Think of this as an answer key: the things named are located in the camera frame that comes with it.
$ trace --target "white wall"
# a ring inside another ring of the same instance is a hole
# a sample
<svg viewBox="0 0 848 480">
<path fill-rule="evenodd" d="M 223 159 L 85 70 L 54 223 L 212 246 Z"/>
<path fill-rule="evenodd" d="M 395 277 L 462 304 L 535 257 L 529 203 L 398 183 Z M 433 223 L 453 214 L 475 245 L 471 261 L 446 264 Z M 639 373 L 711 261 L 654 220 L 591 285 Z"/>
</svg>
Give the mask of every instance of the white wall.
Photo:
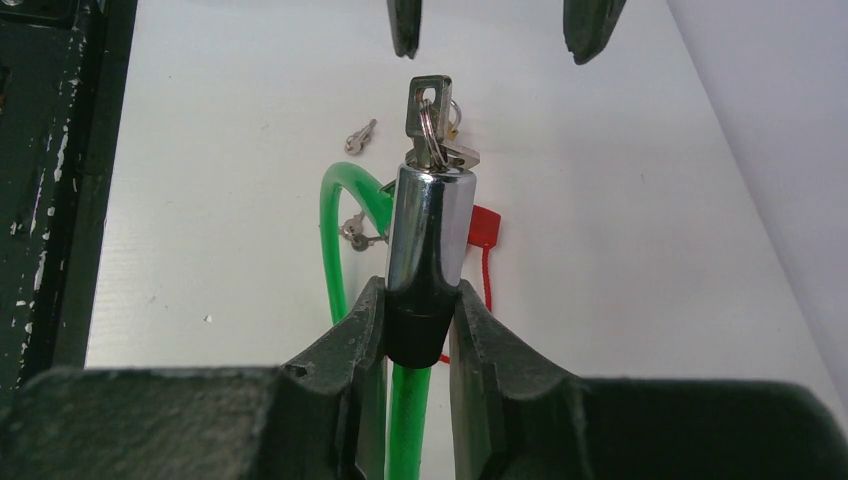
<svg viewBox="0 0 848 480">
<path fill-rule="evenodd" d="M 848 2 L 668 3 L 848 405 Z"/>
</svg>

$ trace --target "green cable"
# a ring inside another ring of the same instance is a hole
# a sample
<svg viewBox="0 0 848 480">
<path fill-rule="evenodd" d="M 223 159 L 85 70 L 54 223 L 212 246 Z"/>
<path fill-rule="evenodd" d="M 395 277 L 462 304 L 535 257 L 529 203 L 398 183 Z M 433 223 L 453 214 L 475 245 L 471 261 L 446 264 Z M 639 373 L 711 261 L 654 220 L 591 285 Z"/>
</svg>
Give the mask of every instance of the green cable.
<svg viewBox="0 0 848 480">
<path fill-rule="evenodd" d="M 347 299 L 339 252 L 339 199 L 342 188 L 353 195 L 365 215 L 383 233 L 392 220 L 392 197 L 380 192 L 382 185 L 352 163 L 336 163 L 321 181 L 320 230 L 324 275 L 330 297 L 333 325 L 347 315 Z M 388 480 L 417 480 L 424 441 L 430 369 L 395 365 L 392 371 L 392 401 L 389 411 Z"/>
<path fill-rule="evenodd" d="M 350 192 L 377 231 L 383 233 L 392 221 L 392 197 L 380 191 L 382 184 L 362 167 L 352 163 L 336 163 L 327 169 L 321 181 L 320 230 L 324 255 L 324 276 L 330 296 L 333 325 L 347 315 L 347 299 L 342 279 L 339 253 L 339 199 L 342 188 Z"/>
<path fill-rule="evenodd" d="M 424 443 L 424 418 L 430 369 L 395 364 L 392 370 L 392 406 L 389 411 L 389 480 L 417 480 Z"/>
</svg>

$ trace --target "small key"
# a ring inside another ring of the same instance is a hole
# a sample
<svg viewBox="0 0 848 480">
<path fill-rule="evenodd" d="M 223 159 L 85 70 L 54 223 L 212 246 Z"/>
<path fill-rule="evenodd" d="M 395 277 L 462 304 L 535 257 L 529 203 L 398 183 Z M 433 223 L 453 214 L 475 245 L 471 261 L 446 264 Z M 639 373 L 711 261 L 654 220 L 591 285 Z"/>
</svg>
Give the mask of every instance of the small key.
<svg viewBox="0 0 848 480">
<path fill-rule="evenodd" d="M 362 130 L 347 137 L 347 140 L 345 140 L 345 153 L 348 155 L 359 154 L 362 151 L 362 147 L 371 141 L 371 131 L 374 130 L 375 126 L 377 126 L 377 120 L 372 118 Z"/>
<path fill-rule="evenodd" d="M 364 252 L 365 250 L 368 250 L 368 247 L 382 240 L 383 237 L 366 237 L 365 235 L 359 233 L 353 236 L 350 241 L 350 245 L 357 252 Z"/>
<path fill-rule="evenodd" d="M 345 240 L 353 241 L 353 237 L 356 235 L 361 235 L 362 232 L 365 231 L 362 221 L 365 220 L 365 212 L 359 212 L 353 216 L 353 218 L 349 218 L 345 220 L 345 223 L 342 224 L 341 228 L 339 228 L 339 234 L 345 238 Z"/>
</svg>

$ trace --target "silver key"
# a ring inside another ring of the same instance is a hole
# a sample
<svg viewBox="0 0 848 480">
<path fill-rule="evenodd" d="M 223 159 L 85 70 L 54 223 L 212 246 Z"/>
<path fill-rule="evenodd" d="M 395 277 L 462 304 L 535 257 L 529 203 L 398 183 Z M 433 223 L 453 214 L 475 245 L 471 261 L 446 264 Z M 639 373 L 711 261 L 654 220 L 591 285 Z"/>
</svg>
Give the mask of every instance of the silver key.
<svg viewBox="0 0 848 480">
<path fill-rule="evenodd" d="M 353 237 L 356 235 L 362 235 L 362 232 L 365 231 L 365 228 L 362 225 L 363 220 L 365 220 L 365 212 L 357 213 L 352 218 L 345 220 L 345 223 L 343 223 L 341 228 L 339 228 L 339 234 L 343 236 L 345 240 L 352 242 Z"/>
<path fill-rule="evenodd" d="M 453 140 L 442 142 L 448 154 L 448 163 L 455 167 L 474 168 L 480 163 L 480 152 L 473 148 L 460 145 Z"/>
<path fill-rule="evenodd" d="M 377 126 L 377 120 L 372 118 L 362 130 L 347 137 L 347 140 L 345 140 L 345 153 L 356 155 L 361 152 L 362 147 L 371 141 L 371 131 L 374 130 L 375 126 Z"/>
<path fill-rule="evenodd" d="M 354 235 L 350 241 L 350 246 L 357 252 L 364 252 L 368 247 L 383 240 L 383 237 L 366 237 L 363 234 Z"/>
</svg>

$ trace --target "lock cylinder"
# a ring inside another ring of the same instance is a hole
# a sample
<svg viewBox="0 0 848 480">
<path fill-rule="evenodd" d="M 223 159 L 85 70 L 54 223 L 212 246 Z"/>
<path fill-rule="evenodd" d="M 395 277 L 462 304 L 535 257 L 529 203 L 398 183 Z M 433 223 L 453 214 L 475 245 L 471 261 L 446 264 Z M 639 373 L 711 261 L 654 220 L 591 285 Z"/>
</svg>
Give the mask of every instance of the lock cylinder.
<svg viewBox="0 0 848 480">
<path fill-rule="evenodd" d="M 476 176 L 398 169 L 386 272 L 386 353 L 408 368 L 439 360 L 453 318 Z"/>
</svg>

